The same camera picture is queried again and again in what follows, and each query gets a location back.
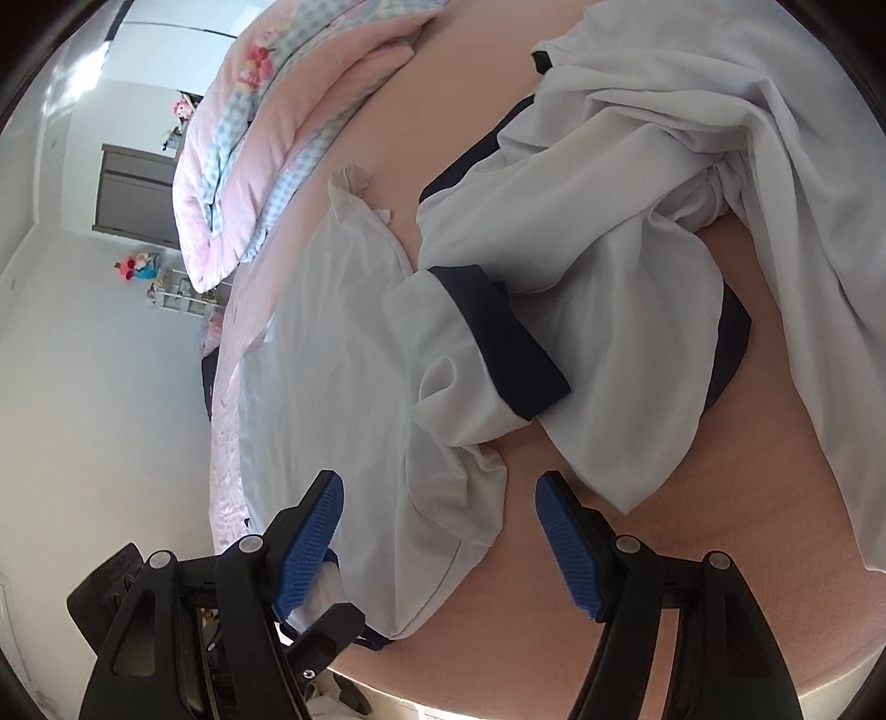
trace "bed sheet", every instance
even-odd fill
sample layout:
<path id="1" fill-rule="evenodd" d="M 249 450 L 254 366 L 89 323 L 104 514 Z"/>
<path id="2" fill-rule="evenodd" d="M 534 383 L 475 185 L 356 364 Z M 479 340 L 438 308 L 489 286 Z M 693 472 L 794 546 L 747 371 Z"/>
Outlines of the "bed sheet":
<path id="1" fill-rule="evenodd" d="M 371 173 L 365 200 L 392 211 L 391 228 L 415 262 L 419 193 L 532 90 L 538 76 L 530 50 L 578 22 L 585 4 L 454 0 L 426 31 L 415 58 L 348 124 L 256 260 L 237 272 L 214 394 L 217 550 L 247 532 L 237 363 L 267 324 L 300 249 L 329 208 L 330 172 L 354 162 Z M 729 552 L 806 693 L 886 644 L 886 575 L 862 565 L 839 489 L 791 383 L 781 320 L 750 236 L 731 215 L 702 236 L 754 320 L 744 363 L 703 419 L 684 462 L 653 497 L 622 517 L 579 491 L 617 532 L 640 536 L 658 552 L 688 558 L 715 548 Z M 504 529 L 495 546 L 413 637 L 377 654 L 352 648 L 337 668 L 451 712 L 566 717 L 600 628 L 571 604 L 535 519 L 532 490 L 545 470 L 568 475 L 569 468 L 537 425 L 494 446 L 509 467 Z M 672 618 L 664 623 L 663 651 L 673 647 L 674 627 Z M 664 702 L 668 673 L 669 663 L 657 661 L 644 718 Z"/>

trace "blue gingham fabric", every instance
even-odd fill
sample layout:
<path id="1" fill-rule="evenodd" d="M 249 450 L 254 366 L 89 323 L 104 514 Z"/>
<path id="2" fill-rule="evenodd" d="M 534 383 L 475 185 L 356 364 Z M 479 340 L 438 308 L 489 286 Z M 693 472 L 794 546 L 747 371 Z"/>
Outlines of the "blue gingham fabric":
<path id="1" fill-rule="evenodd" d="M 291 26 L 283 30 L 268 46 L 268 61 L 273 67 L 273 79 L 258 88 L 243 88 L 238 85 L 231 92 L 213 140 L 207 148 L 199 199 L 206 226 L 212 229 L 213 237 L 221 233 L 224 226 L 219 200 L 249 126 L 258 113 L 262 100 L 274 91 L 280 81 L 311 51 L 337 35 L 370 22 L 434 12 L 447 2 L 448 0 L 305 0 L 299 5 L 291 18 Z M 365 99 L 361 98 L 329 121 L 292 163 L 294 169 L 281 175 L 262 209 L 241 262 L 249 262 L 255 257 L 292 195 L 310 176 L 338 133 L 360 109 Z"/>

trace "mattress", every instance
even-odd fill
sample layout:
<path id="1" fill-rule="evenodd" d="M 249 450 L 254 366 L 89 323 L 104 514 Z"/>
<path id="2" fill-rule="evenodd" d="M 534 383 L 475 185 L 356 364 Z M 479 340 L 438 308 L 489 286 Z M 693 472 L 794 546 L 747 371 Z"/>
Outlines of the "mattress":
<path id="1" fill-rule="evenodd" d="M 217 550 L 248 532 L 239 478 L 238 362 L 264 329 L 299 251 L 329 208 L 330 172 L 354 162 L 372 175 L 365 200 L 392 211 L 415 262 L 421 190 L 538 81 L 541 39 L 581 17 L 582 0 L 453 0 L 417 54 L 342 131 L 299 189 L 258 257 L 237 272 L 214 392 L 211 522 Z M 789 375 L 781 320 L 750 235 L 731 215 L 702 233 L 724 279 L 752 315 L 747 355 L 708 412 L 673 477 L 627 516 L 578 488 L 617 532 L 659 553 L 728 552 L 807 693 L 886 644 L 886 575 L 864 569 L 849 518 Z M 425 706 L 479 717 L 566 717 L 600 626 L 576 609 L 538 521 L 532 492 L 569 468 L 538 426 L 494 444 L 509 467 L 504 528 L 484 561 L 411 638 L 373 654 L 349 649 L 337 669 Z M 672 649 L 664 623 L 660 648 Z M 644 717 L 664 702 L 657 662 Z"/>

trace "white cloth on floor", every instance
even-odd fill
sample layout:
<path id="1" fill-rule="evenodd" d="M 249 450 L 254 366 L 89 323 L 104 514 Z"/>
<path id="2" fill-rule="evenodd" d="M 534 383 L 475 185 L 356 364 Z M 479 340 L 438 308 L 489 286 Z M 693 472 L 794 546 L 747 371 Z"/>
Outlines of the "white cloth on floor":
<path id="1" fill-rule="evenodd" d="M 501 150 L 419 208 L 419 267 L 476 263 L 521 293 L 573 387 L 541 423 L 627 512 L 695 434 L 720 277 L 690 233 L 732 208 L 886 569 L 886 138 L 863 98 L 774 0 L 610 0 L 540 49 L 553 68 Z"/>
<path id="2" fill-rule="evenodd" d="M 478 443 L 527 421 L 496 394 L 468 326 L 430 273 L 411 287 L 434 312 L 400 307 L 387 316 L 386 295 L 413 272 L 382 219 L 355 197 L 365 183 L 353 166 L 333 173 L 331 210 L 264 336 L 244 354 L 241 463 L 256 532 L 297 504 L 320 471 L 345 484 L 330 546 L 340 575 L 323 564 L 293 624 L 316 620 L 343 588 L 370 628 L 402 638 L 498 535 L 507 470 Z M 466 372 L 453 377 L 453 367 Z M 410 419 L 413 408 L 431 429 L 441 413 L 474 422 L 459 424 L 450 447 Z"/>

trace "silver screw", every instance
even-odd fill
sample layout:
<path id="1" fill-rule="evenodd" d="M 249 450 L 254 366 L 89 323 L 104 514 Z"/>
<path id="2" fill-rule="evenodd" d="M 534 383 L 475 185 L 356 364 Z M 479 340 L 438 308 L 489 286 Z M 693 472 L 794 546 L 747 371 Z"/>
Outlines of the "silver screw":
<path id="1" fill-rule="evenodd" d="M 729 556 L 724 552 L 712 552 L 708 556 L 708 562 L 710 562 L 717 570 L 728 570 L 729 566 L 732 565 L 732 560 L 730 560 Z"/>
<path id="2" fill-rule="evenodd" d="M 630 535 L 622 535 L 615 541 L 615 546 L 627 555 L 633 555 L 640 551 L 640 541 Z"/>
<path id="3" fill-rule="evenodd" d="M 248 535 L 240 541 L 240 551 L 249 554 L 250 552 L 258 552 L 261 550 L 265 541 L 260 535 Z"/>
<path id="4" fill-rule="evenodd" d="M 165 550 L 161 550 L 160 552 L 155 552 L 151 556 L 151 559 L 148 560 L 148 565 L 155 570 L 160 570 L 162 567 L 166 567 L 170 562 L 172 562 L 172 555 Z"/>

